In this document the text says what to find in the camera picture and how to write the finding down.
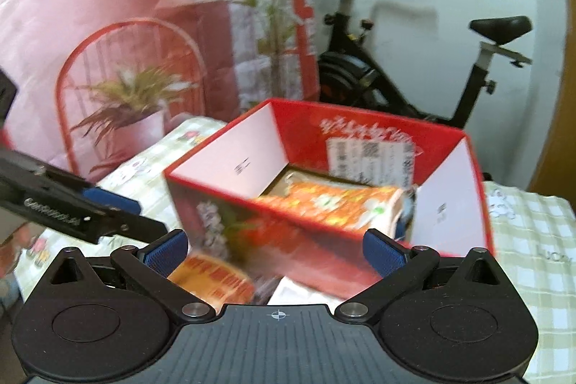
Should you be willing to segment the red strawberry cardboard box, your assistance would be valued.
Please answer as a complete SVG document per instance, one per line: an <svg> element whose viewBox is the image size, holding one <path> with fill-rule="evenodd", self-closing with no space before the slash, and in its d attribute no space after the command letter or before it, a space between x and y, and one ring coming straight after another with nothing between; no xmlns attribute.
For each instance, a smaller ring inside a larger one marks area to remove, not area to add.
<svg viewBox="0 0 576 384"><path fill-rule="evenodd" d="M337 297L377 279L370 229L451 256L493 246L472 145L445 125L274 98L164 175L195 249Z"/></svg>

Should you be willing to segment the orange snack packet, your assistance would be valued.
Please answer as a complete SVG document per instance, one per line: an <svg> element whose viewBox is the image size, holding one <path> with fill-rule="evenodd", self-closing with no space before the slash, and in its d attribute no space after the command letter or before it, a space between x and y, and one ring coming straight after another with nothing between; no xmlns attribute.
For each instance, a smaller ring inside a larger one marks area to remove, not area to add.
<svg viewBox="0 0 576 384"><path fill-rule="evenodd" d="M225 304L249 304L255 287L241 270L202 253L188 255L168 279L220 312Z"/></svg>

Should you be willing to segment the checkered plaid tablecloth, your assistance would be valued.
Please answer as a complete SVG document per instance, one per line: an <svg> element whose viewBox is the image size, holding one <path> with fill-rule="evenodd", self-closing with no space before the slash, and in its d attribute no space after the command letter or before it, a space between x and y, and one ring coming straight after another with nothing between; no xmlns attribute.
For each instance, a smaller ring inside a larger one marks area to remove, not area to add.
<svg viewBox="0 0 576 384"><path fill-rule="evenodd" d="M134 199L143 214L170 230L181 223L162 172L167 165L222 128L190 118L160 142L96 184ZM530 383L575 380L575 214L567 201L494 182L484 185L496 257L539 329L537 350L525 373Z"/></svg>

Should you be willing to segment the orange packet in box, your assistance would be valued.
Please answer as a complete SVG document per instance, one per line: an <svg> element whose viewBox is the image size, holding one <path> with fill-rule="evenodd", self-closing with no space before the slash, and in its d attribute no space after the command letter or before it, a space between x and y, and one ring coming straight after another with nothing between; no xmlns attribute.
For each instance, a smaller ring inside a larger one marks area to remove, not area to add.
<svg viewBox="0 0 576 384"><path fill-rule="evenodd" d="M262 195L257 201L280 212L330 226L340 233L363 235L376 229L392 238L402 216L405 191L396 186L344 187L299 181L283 195Z"/></svg>

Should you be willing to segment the brown wooden door frame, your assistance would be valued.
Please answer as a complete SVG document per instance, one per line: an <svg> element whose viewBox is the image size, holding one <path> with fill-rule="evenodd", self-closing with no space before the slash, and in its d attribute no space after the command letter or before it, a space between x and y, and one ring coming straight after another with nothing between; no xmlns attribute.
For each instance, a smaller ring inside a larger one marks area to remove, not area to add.
<svg viewBox="0 0 576 384"><path fill-rule="evenodd" d="M575 203L575 0L538 0L527 187Z"/></svg>

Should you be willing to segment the pink printed backdrop cloth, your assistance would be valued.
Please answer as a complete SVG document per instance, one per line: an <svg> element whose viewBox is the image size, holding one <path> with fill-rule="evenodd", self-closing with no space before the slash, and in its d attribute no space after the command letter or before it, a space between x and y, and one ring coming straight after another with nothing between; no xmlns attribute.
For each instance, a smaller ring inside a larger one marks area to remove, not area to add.
<svg viewBox="0 0 576 384"><path fill-rule="evenodd" d="M181 122L319 94L312 0L1 0L8 145L101 179Z"/></svg>

